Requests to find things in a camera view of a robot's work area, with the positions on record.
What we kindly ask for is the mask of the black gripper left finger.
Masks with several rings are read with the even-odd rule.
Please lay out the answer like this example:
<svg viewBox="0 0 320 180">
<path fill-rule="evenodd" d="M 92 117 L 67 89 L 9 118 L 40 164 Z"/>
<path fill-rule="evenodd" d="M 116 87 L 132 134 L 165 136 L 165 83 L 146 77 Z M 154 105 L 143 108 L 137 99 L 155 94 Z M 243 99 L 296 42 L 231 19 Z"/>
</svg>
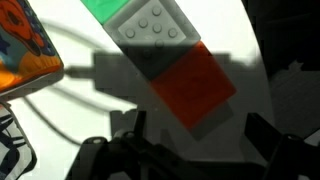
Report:
<svg viewBox="0 0 320 180">
<path fill-rule="evenodd" d="M 65 180 L 109 180 L 124 172 L 130 180 L 211 180 L 161 144 L 143 137 L 146 112 L 138 111 L 132 130 L 119 130 L 111 141 L 91 137 L 80 146 Z"/>
</svg>

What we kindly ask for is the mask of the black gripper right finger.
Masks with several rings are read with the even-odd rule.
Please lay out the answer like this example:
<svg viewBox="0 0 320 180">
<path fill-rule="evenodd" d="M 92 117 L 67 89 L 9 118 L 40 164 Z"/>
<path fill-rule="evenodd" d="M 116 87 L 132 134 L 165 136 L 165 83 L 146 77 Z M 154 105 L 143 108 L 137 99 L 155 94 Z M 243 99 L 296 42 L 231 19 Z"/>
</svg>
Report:
<svg viewBox="0 0 320 180">
<path fill-rule="evenodd" d="M 320 147 L 301 137 L 281 134 L 257 113 L 249 113 L 245 136 L 267 161 L 262 180 L 320 180 Z"/>
</svg>

